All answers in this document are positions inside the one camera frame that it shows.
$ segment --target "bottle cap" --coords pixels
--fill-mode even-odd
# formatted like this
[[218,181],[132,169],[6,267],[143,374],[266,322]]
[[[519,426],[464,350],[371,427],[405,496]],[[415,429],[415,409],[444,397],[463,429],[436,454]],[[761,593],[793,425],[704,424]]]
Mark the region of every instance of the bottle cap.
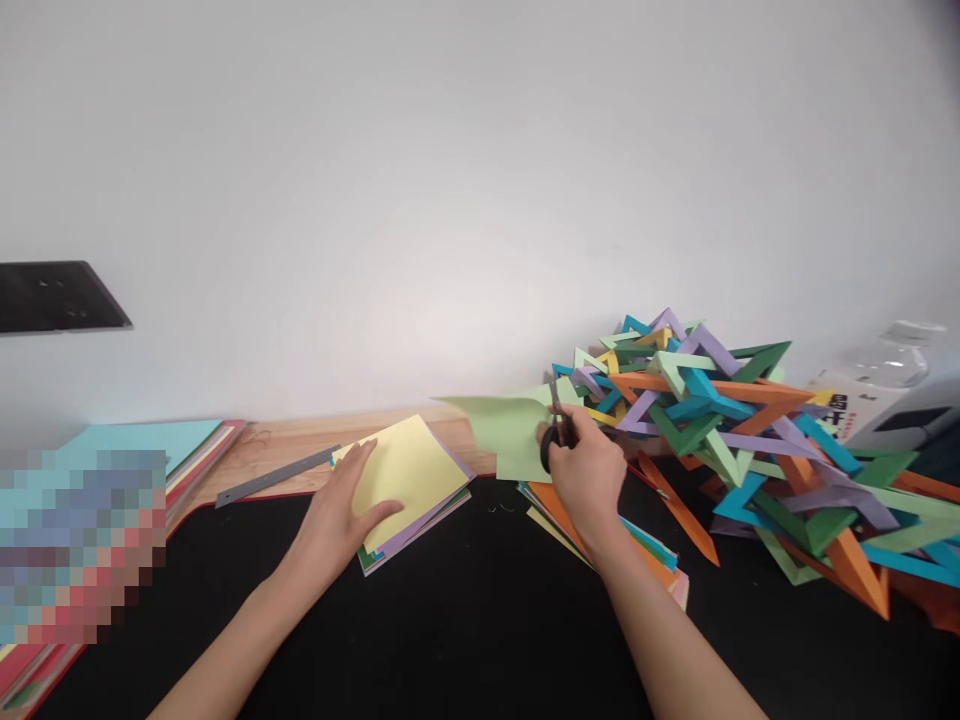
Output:
[[909,320],[897,320],[881,335],[884,340],[927,347],[938,335],[945,333],[943,325],[935,323],[917,323]]

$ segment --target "metal ruler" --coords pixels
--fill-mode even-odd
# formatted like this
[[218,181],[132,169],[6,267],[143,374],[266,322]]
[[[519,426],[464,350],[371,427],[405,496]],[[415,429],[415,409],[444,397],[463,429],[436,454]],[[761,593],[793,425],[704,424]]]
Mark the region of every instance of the metal ruler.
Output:
[[240,485],[232,487],[229,490],[224,490],[217,495],[217,504],[215,507],[219,508],[223,507],[224,505],[229,505],[234,500],[245,498],[247,495],[252,495],[259,490],[268,488],[271,485],[276,485],[278,482],[289,480],[294,475],[299,475],[300,473],[306,472],[307,470],[315,468],[318,465],[323,465],[325,462],[330,462],[330,458],[333,456],[333,453],[339,449],[339,445],[334,445],[332,448],[327,448],[322,452],[318,452],[316,455],[310,455],[309,457],[305,457],[302,460],[297,460],[296,462],[290,463],[282,468],[272,470],[266,475],[261,475],[258,478],[248,480],[247,482],[241,483]]

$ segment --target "scissor handle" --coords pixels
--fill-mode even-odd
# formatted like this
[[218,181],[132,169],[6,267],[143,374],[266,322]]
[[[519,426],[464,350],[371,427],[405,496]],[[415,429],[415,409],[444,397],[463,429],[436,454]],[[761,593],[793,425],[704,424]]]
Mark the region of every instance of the scissor handle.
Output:
[[560,444],[560,428],[551,425],[540,439],[540,464],[548,475],[550,474],[550,443]]
[[563,429],[554,423],[543,433],[540,440],[540,464],[544,471],[550,472],[550,443],[556,443],[560,447],[568,447],[571,450],[577,446],[577,432],[573,427],[573,420],[560,413],[563,419]]

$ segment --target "pixelated blur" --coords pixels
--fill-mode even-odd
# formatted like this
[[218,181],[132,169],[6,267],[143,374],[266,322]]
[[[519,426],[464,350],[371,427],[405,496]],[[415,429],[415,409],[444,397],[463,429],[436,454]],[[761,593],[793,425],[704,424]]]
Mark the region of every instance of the pixelated blur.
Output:
[[166,538],[166,455],[0,453],[0,644],[90,644]]

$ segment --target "scissors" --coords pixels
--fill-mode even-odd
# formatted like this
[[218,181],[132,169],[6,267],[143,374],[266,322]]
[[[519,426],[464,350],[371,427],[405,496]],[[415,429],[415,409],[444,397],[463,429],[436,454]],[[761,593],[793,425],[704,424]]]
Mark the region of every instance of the scissors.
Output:
[[553,424],[547,428],[540,440],[540,464],[546,472],[550,472],[550,444],[556,443],[560,447],[575,448],[577,446],[577,431],[573,427],[573,420],[560,409],[560,396],[557,393],[557,381],[550,381],[550,396],[553,399]]

